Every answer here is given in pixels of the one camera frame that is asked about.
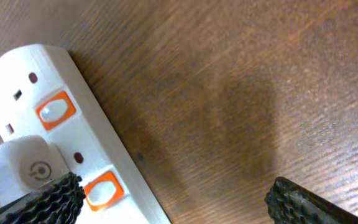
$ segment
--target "white power strip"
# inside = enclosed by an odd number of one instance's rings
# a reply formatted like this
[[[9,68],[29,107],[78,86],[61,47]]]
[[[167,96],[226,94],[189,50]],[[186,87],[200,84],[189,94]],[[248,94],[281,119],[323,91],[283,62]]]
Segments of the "white power strip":
[[[36,44],[0,58],[0,135],[57,146],[87,194],[77,223],[170,223],[65,49]]]

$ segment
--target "table surface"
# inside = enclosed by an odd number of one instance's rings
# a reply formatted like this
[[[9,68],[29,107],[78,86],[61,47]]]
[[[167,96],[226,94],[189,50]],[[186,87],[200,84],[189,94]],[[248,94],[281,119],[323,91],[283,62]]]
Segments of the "table surface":
[[[272,223],[280,175],[358,215],[358,0],[0,0],[0,56],[33,43],[69,51],[173,223]]]

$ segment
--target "white switch button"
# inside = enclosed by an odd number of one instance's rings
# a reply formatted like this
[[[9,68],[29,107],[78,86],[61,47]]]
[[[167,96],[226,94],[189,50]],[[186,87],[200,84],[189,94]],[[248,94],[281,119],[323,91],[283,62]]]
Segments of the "white switch button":
[[[67,109],[65,100],[53,100],[42,108],[40,117],[44,122],[54,122],[62,118]]]
[[[108,203],[116,193],[116,186],[111,181],[103,181],[91,189],[88,200],[92,205],[103,205]]]

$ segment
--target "circular logo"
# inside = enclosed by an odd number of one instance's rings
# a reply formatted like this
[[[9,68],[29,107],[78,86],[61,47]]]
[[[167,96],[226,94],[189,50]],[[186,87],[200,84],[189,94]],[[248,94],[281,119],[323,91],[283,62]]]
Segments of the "circular logo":
[[[30,176],[35,180],[46,180],[51,174],[52,168],[46,162],[37,161],[30,167]]]

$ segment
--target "orange square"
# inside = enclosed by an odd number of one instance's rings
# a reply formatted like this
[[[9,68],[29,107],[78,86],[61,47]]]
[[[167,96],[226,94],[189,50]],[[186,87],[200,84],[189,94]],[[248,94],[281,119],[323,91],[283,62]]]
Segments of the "orange square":
[[[48,103],[55,101],[55,100],[64,100],[67,105],[67,110],[66,110],[65,114],[57,121],[45,122],[41,118],[40,112]],[[75,114],[75,111],[76,111],[76,109],[75,109],[73,103],[71,102],[71,100],[69,99],[67,93],[65,91],[61,91],[60,93],[56,94],[51,99],[47,100],[41,106],[39,106],[35,112],[37,113],[38,119],[41,121],[42,126],[44,126],[45,130],[49,131],[49,130],[53,129],[54,127],[58,126],[63,121],[67,120],[69,117],[73,116]]]
[[[104,182],[104,181],[110,181],[114,184],[114,186],[116,187],[116,192],[115,194],[110,198],[110,200],[102,205],[92,205],[90,203],[90,201],[88,200],[88,195],[91,192],[92,188],[100,183],[100,182]],[[103,174],[102,176],[98,177],[96,180],[94,180],[92,183],[88,184],[85,188],[85,195],[86,195],[86,202],[88,203],[89,207],[91,208],[92,211],[98,211],[102,208],[106,208],[108,206],[110,206],[112,203],[118,201],[120,198],[122,198],[124,196],[124,189],[121,187],[121,185],[119,184],[116,176],[111,172],[108,171],[107,173]]]

